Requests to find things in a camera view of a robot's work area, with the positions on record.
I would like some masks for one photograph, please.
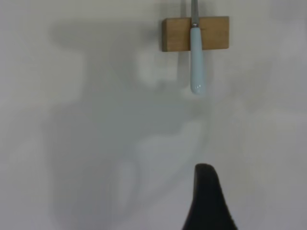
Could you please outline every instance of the tool handle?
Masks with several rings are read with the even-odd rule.
[[[194,94],[205,93],[205,71],[200,28],[191,29],[191,90]]]

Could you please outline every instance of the wooden block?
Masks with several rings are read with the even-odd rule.
[[[202,49],[229,48],[229,17],[200,18]],[[162,22],[162,51],[190,50],[191,18],[167,18]]]

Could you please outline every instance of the metal rod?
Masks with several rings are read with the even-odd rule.
[[[191,11],[191,16],[192,16],[192,27],[199,27],[200,25],[200,18],[198,15],[198,0],[192,0],[192,11]]]

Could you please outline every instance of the wall-mounted tool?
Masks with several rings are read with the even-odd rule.
[[[202,50],[229,48],[229,17],[198,16],[192,0],[192,18],[167,18],[162,22],[162,51],[191,51],[191,90],[204,94],[206,70]]]

